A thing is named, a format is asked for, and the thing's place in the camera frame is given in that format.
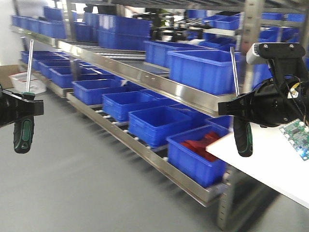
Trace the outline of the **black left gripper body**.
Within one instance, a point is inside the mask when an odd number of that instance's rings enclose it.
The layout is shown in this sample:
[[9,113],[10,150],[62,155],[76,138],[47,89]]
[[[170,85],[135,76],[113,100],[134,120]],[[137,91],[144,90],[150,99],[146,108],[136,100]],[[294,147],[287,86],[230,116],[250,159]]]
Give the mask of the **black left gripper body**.
[[13,124],[18,120],[18,98],[13,92],[0,86],[0,127]]

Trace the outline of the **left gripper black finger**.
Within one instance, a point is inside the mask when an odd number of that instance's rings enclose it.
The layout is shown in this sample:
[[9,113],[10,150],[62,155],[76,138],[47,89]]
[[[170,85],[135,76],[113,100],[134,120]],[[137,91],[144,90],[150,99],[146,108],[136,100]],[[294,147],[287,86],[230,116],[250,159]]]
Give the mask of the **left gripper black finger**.
[[17,95],[18,98],[18,119],[25,116],[41,116],[44,114],[43,100],[34,100],[35,95],[32,93],[14,94]]

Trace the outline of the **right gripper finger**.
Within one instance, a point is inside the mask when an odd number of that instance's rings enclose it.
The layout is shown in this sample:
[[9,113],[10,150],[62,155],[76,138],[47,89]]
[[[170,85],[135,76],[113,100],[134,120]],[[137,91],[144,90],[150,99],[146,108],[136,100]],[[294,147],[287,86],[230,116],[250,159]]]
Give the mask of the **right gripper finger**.
[[240,94],[236,98],[218,103],[218,114],[220,116],[236,116],[255,124],[260,123],[258,113],[256,112],[255,97],[258,94],[257,90],[249,93]]

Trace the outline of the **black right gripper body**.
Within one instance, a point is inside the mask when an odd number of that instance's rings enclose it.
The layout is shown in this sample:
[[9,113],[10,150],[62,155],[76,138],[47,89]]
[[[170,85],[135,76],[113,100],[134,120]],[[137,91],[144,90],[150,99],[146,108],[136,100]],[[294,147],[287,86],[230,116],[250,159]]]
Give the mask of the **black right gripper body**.
[[297,77],[285,79],[283,93],[280,94],[271,78],[264,80],[254,89],[251,101],[257,124],[276,127],[300,119],[309,124],[309,82]]

